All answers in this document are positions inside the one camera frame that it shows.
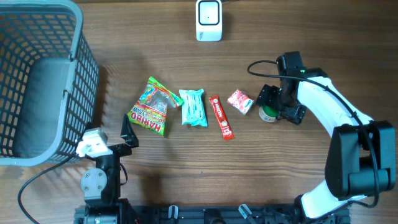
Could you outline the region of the green lid small jar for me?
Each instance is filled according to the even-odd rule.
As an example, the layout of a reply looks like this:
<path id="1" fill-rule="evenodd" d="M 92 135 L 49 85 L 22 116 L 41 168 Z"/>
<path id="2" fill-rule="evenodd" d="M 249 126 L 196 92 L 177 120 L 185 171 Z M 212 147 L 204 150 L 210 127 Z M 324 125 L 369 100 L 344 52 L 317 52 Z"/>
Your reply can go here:
<path id="1" fill-rule="evenodd" d="M 265 122 L 272 123 L 276 121 L 277 115 L 278 111 L 269 106 L 263 105 L 259 108 L 259 116 Z"/>

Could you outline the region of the green Haribo candy bag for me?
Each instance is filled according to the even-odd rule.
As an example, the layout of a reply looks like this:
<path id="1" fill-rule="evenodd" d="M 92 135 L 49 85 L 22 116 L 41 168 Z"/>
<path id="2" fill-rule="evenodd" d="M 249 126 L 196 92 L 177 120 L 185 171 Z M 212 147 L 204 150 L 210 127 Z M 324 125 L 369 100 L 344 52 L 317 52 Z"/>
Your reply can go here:
<path id="1" fill-rule="evenodd" d="M 183 105 L 183 100 L 168 90 L 154 77 L 148 79 L 147 85 L 127 113 L 129 121 L 164 136 L 167 110 Z"/>

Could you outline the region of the red tissue pack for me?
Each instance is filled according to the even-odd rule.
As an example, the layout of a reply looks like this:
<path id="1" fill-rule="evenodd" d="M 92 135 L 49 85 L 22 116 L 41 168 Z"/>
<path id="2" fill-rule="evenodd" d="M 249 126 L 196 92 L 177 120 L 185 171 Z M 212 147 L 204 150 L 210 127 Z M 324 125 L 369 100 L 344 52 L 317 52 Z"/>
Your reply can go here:
<path id="1" fill-rule="evenodd" d="M 245 115 L 254 104 L 254 101 L 243 91 L 237 89 L 228 99 L 227 102 L 236 108 L 241 114 Z"/>

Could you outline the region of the red Nescafe stick pack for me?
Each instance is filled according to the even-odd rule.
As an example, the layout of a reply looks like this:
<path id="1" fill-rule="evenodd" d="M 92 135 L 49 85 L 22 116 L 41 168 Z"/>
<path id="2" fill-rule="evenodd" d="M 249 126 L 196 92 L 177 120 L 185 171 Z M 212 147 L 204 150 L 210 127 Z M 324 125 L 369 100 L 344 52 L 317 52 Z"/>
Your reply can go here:
<path id="1" fill-rule="evenodd" d="M 217 122 L 220 126 L 221 133 L 223 135 L 223 139 L 225 141 L 234 139 L 233 131 L 232 131 L 231 126 L 229 125 L 228 119 L 224 113 L 219 96 L 216 95 L 216 96 L 209 97 L 209 102 L 211 103 L 213 111 L 217 118 Z"/>

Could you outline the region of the mint green wipes pack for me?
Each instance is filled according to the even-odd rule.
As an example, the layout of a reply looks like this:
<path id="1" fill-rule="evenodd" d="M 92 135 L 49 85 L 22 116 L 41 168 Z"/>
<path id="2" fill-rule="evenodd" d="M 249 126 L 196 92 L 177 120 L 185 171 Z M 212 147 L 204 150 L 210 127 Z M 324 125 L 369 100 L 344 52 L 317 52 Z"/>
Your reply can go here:
<path id="1" fill-rule="evenodd" d="M 204 89 L 199 90 L 179 90 L 183 100 L 182 105 L 182 125 L 207 127 L 205 108 L 202 101 Z"/>

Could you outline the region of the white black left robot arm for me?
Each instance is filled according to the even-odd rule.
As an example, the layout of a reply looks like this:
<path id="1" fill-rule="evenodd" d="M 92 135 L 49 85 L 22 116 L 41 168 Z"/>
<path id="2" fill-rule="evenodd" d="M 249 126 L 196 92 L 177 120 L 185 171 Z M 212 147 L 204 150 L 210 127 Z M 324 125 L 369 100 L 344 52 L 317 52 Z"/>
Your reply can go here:
<path id="1" fill-rule="evenodd" d="M 88 129 L 78 143 L 79 157 L 95 161 L 95 167 L 86 171 L 80 180 L 85 206 L 75 210 L 74 222 L 89 223 L 139 223 L 139 217 L 128 199 L 121 198 L 120 173 L 126 172 L 121 158 L 130 156 L 139 146 L 128 115 L 124 115 L 121 138 L 124 142 L 108 146 L 108 137 L 101 128 Z"/>

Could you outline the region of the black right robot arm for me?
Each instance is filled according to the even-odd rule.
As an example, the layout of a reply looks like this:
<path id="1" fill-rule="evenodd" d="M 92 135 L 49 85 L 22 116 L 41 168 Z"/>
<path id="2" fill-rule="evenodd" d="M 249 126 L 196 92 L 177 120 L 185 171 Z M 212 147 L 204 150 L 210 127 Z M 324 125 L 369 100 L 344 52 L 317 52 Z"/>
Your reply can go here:
<path id="1" fill-rule="evenodd" d="M 287 223 L 348 223 L 351 205 L 374 208 L 382 192 L 396 184 L 396 132 L 356 109 L 320 68 L 307 68 L 299 52 L 286 52 L 274 64 L 279 86 L 264 85 L 256 99 L 267 122 L 300 124 L 310 111 L 331 137 L 325 178 L 288 205 L 269 205 L 264 218 Z"/>

